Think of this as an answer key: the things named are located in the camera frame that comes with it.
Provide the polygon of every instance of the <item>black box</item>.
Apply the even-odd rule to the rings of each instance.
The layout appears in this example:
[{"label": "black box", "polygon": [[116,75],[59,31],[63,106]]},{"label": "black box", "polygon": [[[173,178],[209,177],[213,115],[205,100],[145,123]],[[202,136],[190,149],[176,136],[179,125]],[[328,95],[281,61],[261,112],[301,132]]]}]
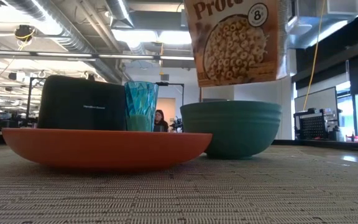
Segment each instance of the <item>black box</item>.
[{"label": "black box", "polygon": [[42,90],[38,128],[125,131],[124,87],[49,76]]}]

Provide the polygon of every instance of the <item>table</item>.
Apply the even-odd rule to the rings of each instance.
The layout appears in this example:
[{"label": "table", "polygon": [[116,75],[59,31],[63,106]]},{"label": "table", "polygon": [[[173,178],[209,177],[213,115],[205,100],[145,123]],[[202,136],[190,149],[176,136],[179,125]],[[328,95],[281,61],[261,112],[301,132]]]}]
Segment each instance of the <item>table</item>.
[{"label": "table", "polygon": [[0,223],[358,223],[358,163],[305,149],[114,174],[52,169],[0,146]]}]

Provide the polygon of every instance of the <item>cereal box image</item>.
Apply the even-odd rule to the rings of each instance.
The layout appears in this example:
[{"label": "cereal box image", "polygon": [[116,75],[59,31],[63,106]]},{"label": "cereal box image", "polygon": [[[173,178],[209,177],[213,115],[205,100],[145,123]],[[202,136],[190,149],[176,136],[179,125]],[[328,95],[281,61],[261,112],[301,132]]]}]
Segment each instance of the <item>cereal box image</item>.
[{"label": "cereal box image", "polygon": [[287,0],[185,0],[198,84],[284,77]]}]

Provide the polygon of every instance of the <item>teal bowl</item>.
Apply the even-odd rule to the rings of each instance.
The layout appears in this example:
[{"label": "teal bowl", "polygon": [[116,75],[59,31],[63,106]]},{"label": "teal bowl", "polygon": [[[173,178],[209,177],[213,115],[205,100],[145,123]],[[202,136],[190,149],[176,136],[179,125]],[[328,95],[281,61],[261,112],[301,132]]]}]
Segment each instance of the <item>teal bowl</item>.
[{"label": "teal bowl", "polygon": [[244,159],[263,152],[275,139],[282,107],[259,101],[218,101],[182,106],[184,131],[212,133],[205,151],[217,159]]}]

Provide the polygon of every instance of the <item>blue plastic cup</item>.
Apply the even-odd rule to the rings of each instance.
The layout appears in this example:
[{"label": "blue plastic cup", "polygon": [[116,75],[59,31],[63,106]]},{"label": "blue plastic cup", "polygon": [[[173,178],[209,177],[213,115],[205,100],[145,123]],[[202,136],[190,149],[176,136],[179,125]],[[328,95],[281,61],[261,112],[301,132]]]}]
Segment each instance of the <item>blue plastic cup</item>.
[{"label": "blue plastic cup", "polygon": [[128,131],[153,131],[158,85],[150,82],[127,82],[126,120]]}]

